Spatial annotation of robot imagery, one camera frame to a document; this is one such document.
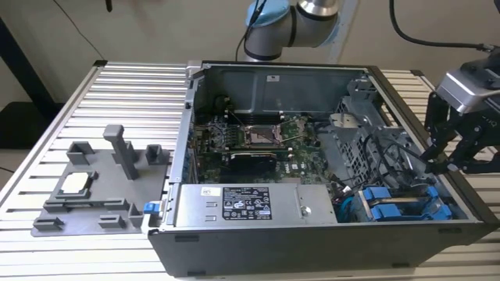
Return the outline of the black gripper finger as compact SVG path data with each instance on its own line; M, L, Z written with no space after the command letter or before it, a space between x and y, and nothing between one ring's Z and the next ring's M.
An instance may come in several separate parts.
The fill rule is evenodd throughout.
M453 152L437 160L437 149L441 145L432 144L424 152L425 172L444 174L463 171L465 174L499 173L499 152L489 160L476 159L476 154L487 147L484 140L476 136L463 137Z
M421 154L423 160L436 161L448 142L457 136L456 109L433 91L428 97L424 128L429 133L428 148Z

